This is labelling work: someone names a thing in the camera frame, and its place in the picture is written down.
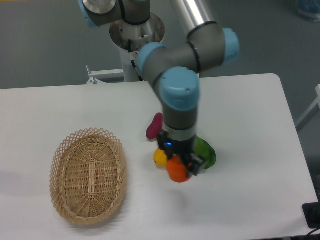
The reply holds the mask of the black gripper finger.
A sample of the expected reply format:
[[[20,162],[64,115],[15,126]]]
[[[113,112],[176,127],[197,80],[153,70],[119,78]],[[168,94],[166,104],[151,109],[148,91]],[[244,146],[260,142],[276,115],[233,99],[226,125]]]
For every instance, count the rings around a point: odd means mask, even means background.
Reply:
[[[187,176],[197,176],[202,172],[206,165],[206,160],[195,153],[186,153],[183,155],[183,164],[187,170]]]
[[[166,155],[168,160],[171,160],[174,156],[173,153],[173,145],[168,138],[168,132],[165,130],[161,130],[156,137],[157,143],[158,143],[158,148],[160,150],[164,151],[164,154]]]

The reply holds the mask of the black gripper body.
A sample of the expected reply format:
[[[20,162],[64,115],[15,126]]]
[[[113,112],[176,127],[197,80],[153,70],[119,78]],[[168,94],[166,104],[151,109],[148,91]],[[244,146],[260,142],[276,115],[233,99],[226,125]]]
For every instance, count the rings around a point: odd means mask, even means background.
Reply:
[[[174,155],[178,156],[183,163],[192,161],[194,153],[195,139],[177,141],[173,139],[166,140],[163,144],[163,150],[168,160],[171,160]]]

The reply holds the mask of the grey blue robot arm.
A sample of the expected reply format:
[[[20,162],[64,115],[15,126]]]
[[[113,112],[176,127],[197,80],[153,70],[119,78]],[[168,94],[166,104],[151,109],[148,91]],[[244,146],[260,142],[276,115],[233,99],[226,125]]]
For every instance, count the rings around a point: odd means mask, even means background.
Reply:
[[[180,157],[188,175],[196,176],[207,163],[195,154],[200,99],[198,74],[238,58],[237,34],[218,26],[206,0],[173,0],[187,41],[168,49],[156,40],[155,18],[148,0],[80,0],[90,26],[117,24],[120,44],[137,51],[134,67],[162,104],[163,127],[158,146],[168,158]]]

